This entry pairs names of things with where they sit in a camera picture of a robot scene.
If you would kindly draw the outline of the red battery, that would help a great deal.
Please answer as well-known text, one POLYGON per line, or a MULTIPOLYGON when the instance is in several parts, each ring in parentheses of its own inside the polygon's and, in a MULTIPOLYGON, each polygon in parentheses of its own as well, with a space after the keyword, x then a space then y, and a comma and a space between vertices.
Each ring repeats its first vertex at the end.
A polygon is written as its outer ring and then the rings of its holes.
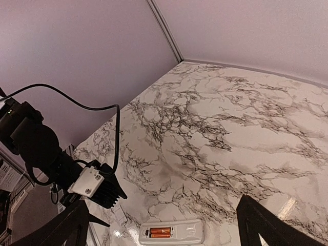
POLYGON ((150 228, 151 234, 166 234, 170 232, 171 228, 150 228))
POLYGON ((170 238, 170 233, 152 233, 150 234, 150 238, 170 238))

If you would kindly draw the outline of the remote battery cover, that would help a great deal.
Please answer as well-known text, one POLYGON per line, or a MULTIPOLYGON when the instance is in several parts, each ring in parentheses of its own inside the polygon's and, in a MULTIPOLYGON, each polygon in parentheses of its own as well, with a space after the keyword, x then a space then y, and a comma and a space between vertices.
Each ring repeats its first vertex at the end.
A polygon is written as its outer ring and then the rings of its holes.
POLYGON ((127 222, 127 218, 125 216, 125 213, 120 206, 119 203, 117 203, 112 209, 113 214, 115 215, 116 221, 120 226, 124 226, 127 222))

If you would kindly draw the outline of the white remote control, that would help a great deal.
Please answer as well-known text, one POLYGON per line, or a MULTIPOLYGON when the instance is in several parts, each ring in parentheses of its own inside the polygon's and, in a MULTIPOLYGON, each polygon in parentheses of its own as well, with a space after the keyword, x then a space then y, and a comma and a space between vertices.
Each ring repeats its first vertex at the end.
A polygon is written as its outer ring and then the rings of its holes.
POLYGON ((204 241, 203 222, 200 219, 147 222, 140 226, 138 240, 142 245, 199 245, 204 241), (171 237, 150 238, 150 228, 171 228, 171 237))

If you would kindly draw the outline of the right gripper triangular left finger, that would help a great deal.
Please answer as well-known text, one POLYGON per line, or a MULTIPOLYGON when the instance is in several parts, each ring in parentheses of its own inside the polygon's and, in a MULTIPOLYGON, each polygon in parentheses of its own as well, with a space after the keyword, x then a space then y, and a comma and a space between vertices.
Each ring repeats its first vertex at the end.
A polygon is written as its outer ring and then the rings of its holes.
POLYGON ((47 224, 12 243, 12 246, 27 245, 86 245, 89 223, 104 227, 110 225, 89 213, 84 200, 77 200, 47 224))

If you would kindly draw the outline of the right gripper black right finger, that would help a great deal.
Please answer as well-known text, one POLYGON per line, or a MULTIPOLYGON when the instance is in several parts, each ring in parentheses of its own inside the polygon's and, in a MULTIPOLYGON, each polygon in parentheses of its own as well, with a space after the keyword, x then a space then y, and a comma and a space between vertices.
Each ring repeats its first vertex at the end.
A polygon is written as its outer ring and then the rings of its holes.
POLYGON ((242 246, 261 245, 261 238, 268 245, 322 245, 280 220, 251 196, 243 195, 236 211, 242 246))

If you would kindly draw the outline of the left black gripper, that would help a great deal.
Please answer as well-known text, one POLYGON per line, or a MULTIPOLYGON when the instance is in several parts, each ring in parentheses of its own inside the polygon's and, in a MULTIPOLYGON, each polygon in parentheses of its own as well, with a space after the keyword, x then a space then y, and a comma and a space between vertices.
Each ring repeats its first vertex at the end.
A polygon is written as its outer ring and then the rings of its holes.
POLYGON ((81 166, 59 146, 54 131, 43 124, 42 114, 29 103, 15 99, 3 100, 1 106, 1 143, 14 155, 19 155, 35 184, 56 184, 64 194, 63 205, 71 205, 81 198, 69 193, 77 180, 81 166))

